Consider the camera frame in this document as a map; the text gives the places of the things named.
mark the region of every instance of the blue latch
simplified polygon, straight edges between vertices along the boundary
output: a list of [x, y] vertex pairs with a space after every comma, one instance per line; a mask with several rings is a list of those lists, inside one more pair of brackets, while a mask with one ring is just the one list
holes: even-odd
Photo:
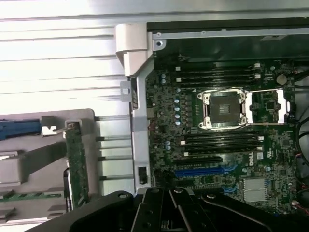
[[0, 140], [30, 134], [40, 134], [40, 120], [7, 121], [0, 120]]

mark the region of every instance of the cpu socket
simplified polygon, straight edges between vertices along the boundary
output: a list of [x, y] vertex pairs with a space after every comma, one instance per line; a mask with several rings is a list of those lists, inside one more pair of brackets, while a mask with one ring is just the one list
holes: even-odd
[[204, 121], [202, 129], [233, 129], [246, 125], [246, 91], [238, 88], [210, 90], [199, 93], [203, 101]]

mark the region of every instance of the blue pcie slot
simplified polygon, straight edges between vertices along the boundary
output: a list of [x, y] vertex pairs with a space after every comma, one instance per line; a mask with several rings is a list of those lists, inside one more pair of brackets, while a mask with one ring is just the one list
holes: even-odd
[[198, 175], [215, 175], [215, 174], [228, 174], [229, 172], [235, 170], [237, 165], [233, 167], [216, 167], [216, 168], [200, 168], [200, 169], [183, 169], [176, 170], [176, 177], [185, 177], [185, 176], [198, 176]]

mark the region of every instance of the motherboard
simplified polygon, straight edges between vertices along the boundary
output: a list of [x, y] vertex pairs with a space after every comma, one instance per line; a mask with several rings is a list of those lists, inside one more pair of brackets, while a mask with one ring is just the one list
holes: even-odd
[[291, 213], [293, 63], [181, 60], [155, 70], [146, 83], [152, 185]]

